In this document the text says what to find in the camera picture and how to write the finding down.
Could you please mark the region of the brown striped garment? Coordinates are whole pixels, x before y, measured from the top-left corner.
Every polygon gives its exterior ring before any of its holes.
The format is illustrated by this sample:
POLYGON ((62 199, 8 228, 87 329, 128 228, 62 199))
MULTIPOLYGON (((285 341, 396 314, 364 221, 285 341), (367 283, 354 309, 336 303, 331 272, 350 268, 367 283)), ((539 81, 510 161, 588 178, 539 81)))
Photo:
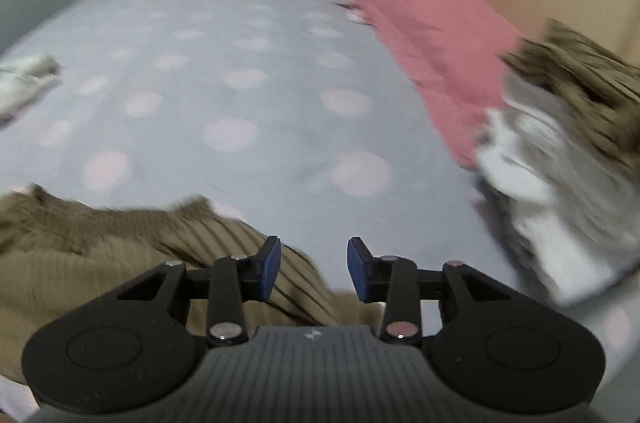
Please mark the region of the brown striped garment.
MULTIPOLYGON (((219 215, 202 196, 171 209, 95 209, 39 186, 1 199, 1 374, 23 382, 21 355, 38 329, 163 264, 205 269, 226 256, 252 256, 266 235, 219 215)), ((311 258, 283 247, 265 304, 245 307, 259 325, 370 325, 382 308, 333 292, 311 258)))

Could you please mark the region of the stack of folded clothes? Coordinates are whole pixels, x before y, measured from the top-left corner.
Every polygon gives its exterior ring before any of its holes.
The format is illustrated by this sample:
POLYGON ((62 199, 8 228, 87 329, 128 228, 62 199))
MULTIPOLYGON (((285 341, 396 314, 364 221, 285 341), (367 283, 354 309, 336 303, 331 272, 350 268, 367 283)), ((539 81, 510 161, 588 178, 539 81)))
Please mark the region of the stack of folded clothes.
POLYGON ((544 296, 568 307, 639 268, 639 69, 557 20, 502 60, 477 167, 544 296))

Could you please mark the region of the polka dot bed sheet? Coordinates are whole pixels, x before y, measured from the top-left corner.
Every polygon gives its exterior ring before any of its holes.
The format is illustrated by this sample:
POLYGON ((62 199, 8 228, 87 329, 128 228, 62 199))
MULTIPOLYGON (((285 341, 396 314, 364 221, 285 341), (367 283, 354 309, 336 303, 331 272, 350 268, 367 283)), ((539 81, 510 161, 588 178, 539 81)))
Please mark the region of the polka dot bed sheet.
POLYGON ((39 186, 95 209, 171 209, 202 196, 356 296, 352 238, 424 270, 460 261, 589 330, 605 370, 572 409, 486 409, 442 383, 420 349, 383 342, 384 306, 372 303, 378 328, 247 327, 246 343, 206 351, 172 394, 122 413, 47 406, 25 377, 1 374, 3 421, 638 420, 639 376, 625 365, 639 359, 639 268, 592 299, 550 303, 477 161, 454 161, 416 85, 348 0, 85 0, 2 62, 39 53, 61 83, 1 127, 1 198, 39 186))

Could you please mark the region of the white crumpled garment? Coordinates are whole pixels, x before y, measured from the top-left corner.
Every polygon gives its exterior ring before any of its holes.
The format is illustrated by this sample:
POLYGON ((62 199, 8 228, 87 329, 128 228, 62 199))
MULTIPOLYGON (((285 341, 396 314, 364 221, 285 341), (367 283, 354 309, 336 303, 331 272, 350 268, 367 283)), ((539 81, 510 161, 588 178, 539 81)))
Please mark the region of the white crumpled garment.
POLYGON ((47 53, 1 63, 1 127, 61 83, 61 67, 47 53))

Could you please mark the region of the pink blanket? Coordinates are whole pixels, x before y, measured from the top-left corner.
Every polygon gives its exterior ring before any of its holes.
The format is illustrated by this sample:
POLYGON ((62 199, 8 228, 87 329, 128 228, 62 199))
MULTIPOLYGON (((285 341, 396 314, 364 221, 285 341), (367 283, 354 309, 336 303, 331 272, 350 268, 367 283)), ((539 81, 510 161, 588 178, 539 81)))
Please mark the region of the pink blanket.
POLYGON ((484 0, 348 0, 411 78, 461 167, 476 166, 476 134, 503 104, 500 57, 522 32, 484 0))

